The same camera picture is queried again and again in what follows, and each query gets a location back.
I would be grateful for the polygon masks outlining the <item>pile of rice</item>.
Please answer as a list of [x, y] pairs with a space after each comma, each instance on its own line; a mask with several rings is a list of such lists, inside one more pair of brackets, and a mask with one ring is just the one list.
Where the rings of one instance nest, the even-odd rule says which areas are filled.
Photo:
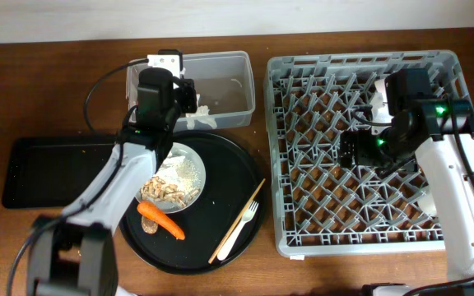
[[195, 163], [184, 155], [167, 158], [156, 172], [156, 177], [163, 178], [169, 183], [182, 184], [183, 186], [199, 187], [202, 181]]

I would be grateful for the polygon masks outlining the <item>orange carrot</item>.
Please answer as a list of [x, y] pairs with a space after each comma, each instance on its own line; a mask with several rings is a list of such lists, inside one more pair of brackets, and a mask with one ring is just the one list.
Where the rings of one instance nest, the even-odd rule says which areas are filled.
[[153, 220], [161, 228], [166, 229], [178, 240], [185, 240], [184, 231], [157, 206], [149, 201], [141, 201], [137, 206], [137, 211], [150, 220]]

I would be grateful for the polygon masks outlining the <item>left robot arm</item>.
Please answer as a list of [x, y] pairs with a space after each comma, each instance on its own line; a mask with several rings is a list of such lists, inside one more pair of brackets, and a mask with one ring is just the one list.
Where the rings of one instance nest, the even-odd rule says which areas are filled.
[[141, 59], [137, 102], [123, 119], [109, 160], [84, 192], [56, 217], [39, 216], [16, 255], [28, 256], [29, 295], [125, 295], [113, 236], [142, 187], [173, 145], [174, 127], [197, 110], [183, 54], [161, 49]]

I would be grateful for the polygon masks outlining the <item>pile of peanut shells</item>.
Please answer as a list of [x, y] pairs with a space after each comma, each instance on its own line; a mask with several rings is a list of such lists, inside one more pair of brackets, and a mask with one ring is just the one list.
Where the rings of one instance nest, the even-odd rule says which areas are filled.
[[185, 208], [199, 193], [199, 187], [169, 183], [160, 177], [151, 178], [139, 191], [140, 199], [143, 201], [169, 202], [179, 208]]

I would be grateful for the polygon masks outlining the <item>white cup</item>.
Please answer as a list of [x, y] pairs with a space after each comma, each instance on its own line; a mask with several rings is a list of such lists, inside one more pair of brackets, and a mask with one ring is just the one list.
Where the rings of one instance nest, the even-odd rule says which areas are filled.
[[438, 215], [435, 201], [429, 186], [423, 187], [420, 190], [420, 197], [416, 202], [420, 209], [428, 216], [436, 217]]

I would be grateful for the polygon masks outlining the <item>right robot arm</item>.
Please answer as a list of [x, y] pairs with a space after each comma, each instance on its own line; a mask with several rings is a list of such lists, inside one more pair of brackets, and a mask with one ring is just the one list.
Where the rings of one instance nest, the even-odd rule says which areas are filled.
[[428, 72], [409, 68], [375, 83], [362, 113], [368, 129], [344, 131], [339, 165], [369, 166], [384, 178], [410, 162], [428, 183], [448, 256], [448, 281], [410, 289], [370, 285], [372, 295], [474, 295], [474, 109], [467, 99], [437, 96]]

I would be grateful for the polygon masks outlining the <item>grey plate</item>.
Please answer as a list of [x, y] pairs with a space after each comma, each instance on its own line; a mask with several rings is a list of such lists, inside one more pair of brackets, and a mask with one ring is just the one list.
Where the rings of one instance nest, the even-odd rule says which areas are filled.
[[156, 174], [140, 188], [137, 201], [149, 201], [165, 214], [191, 206], [206, 182], [206, 170], [199, 154], [191, 147], [175, 142]]

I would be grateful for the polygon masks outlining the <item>white napkin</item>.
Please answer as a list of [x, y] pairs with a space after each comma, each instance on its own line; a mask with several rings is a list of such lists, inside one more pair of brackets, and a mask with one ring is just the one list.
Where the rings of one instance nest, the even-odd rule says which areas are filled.
[[188, 130], [193, 130], [197, 123], [205, 124], [211, 129], [217, 128], [216, 120], [210, 116], [210, 109], [207, 105], [200, 105], [200, 94], [196, 95], [197, 97], [197, 111], [195, 113], [186, 113], [186, 128]]

